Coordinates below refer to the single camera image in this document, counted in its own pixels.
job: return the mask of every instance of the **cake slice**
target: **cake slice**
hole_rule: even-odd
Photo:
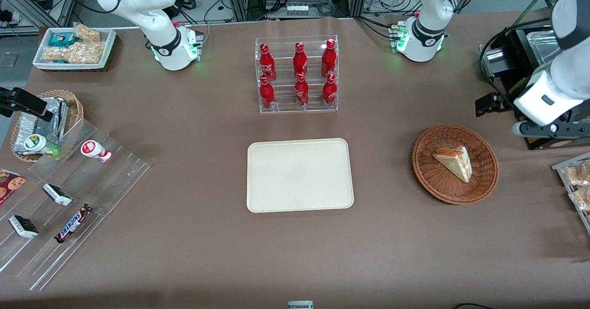
[[[432,156],[448,168],[449,171],[453,172],[461,181],[469,183],[473,170],[465,147],[437,149]]]

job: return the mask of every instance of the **wicker basket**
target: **wicker basket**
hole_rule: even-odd
[[[76,98],[76,95],[74,95],[73,93],[71,93],[69,91],[51,90],[48,92],[44,92],[44,93],[38,95],[37,97],[39,97],[39,98],[60,97],[68,102],[68,117],[67,117],[67,122],[65,123],[64,132],[67,132],[68,130],[70,130],[70,128],[72,128],[76,124],[76,122],[78,122],[78,120],[80,120],[81,118],[84,118],[84,107],[82,107],[82,104],[80,103],[80,101],[78,101],[78,99]],[[10,139],[10,147],[12,148],[12,152],[20,160],[23,160],[26,162],[36,162],[37,160],[39,160],[39,158],[41,158],[41,156],[42,156],[41,154],[19,155],[14,152],[14,143],[17,139],[19,122],[20,122],[20,118],[19,118],[19,120],[17,120],[16,126],[14,126],[14,130],[12,131],[12,135],[11,135],[11,139]]]
[[[438,162],[432,154],[436,149],[466,147],[473,175],[464,183]],[[490,195],[498,183],[498,159],[490,145],[477,133],[455,125],[426,130],[413,147],[413,170],[420,183],[434,197],[451,204],[479,202]]]

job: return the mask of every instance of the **clear acrylic shelf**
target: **clear acrylic shelf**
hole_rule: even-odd
[[[101,163],[82,155],[87,139],[109,149],[111,160]],[[23,174],[23,187],[0,206],[0,271],[16,274],[30,290],[42,290],[150,167],[84,119],[58,143],[61,154],[39,159]],[[68,206],[53,202],[42,189],[45,183],[57,185],[73,201]],[[53,237],[84,203],[94,211],[63,244],[57,243]],[[39,235],[27,239],[16,234],[8,222],[13,214],[31,219]]]
[[[332,38],[336,41],[336,54],[338,53],[338,36],[295,36],[295,37],[277,37],[277,38],[256,38],[254,46],[254,65],[256,70],[257,93],[259,97],[260,113],[298,113],[309,111],[323,111],[335,112],[338,110],[338,97],[336,102],[331,107],[324,107],[322,105],[322,92],[326,78],[322,77],[322,55],[326,49],[326,41]],[[302,42],[305,46],[305,54],[307,55],[307,84],[309,85],[309,103],[305,107],[300,107],[295,103],[295,76],[293,72],[293,56],[295,55],[295,43]],[[265,109],[263,101],[260,97],[260,76],[262,70],[260,68],[260,45],[268,44],[270,54],[274,57],[274,63],[277,70],[277,80],[272,83],[274,88],[274,99],[277,102],[277,107],[274,109]],[[336,84],[338,85],[338,92],[340,92],[340,82],[338,79],[338,62],[339,56],[336,59],[336,67],[334,75],[336,76]]]

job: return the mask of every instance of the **red bottle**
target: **red bottle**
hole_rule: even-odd
[[[309,102],[309,85],[305,82],[305,73],[298,73],[296,77],[295,103],[300,107],[306,107]]]
[[[260,69],[262,74],[268,76],[273,82],[277,80],[277,69],[274,67],[274,58],[268,51],[268,44],[260,45]]]
[[[333,73],[336,68],[336,59],[338,55],[335,50],[336,41],[329,39],[326,42],[326,50],[322,55],[322,77],[326,77],[327,74]]]
[[[268,82],[267,76],[260,77],[260,97],[264,108],[274,109],[277,106],[276,101],[274,101],[274,89]]]
[[[302,42],[295,44],[295,57],[293,57],[293,73],[295,77],[299,73],[307,74],[307,55],[305,55],[303,48]]]
[[[326,84],[324,84],[322,105],[325,107],[333,107],[338,96],[338,87],[336,86],[336,76],[328,74]]]

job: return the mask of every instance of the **brown tablecloth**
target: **brown tablecloth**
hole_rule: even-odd
[[[154,61],[139,30],[118,30],[107,73],[33,69],[29,91],[76,93],[88,120],[152,168],[45,290],[0,275],[0,307],[587,308],[588,234],[550,166],[588,149],[529,152],[511,114],[474,116],[490,92],[478,44],[517,15],[457,15],[428,63],[392,54],[352,19],[325,18],[214,26],[203,60],[179,72]],[[255,38],[324,34],[340,42],[339,111],[260,115]],[[487,200],[449,206],[417,182],[413,143],[440,124],[472,128],[495,149],[500,179]],[[247,210],[251,143],[324,137],[348,141],[351,208]],[[30,166],[8,141],[0,158]]]

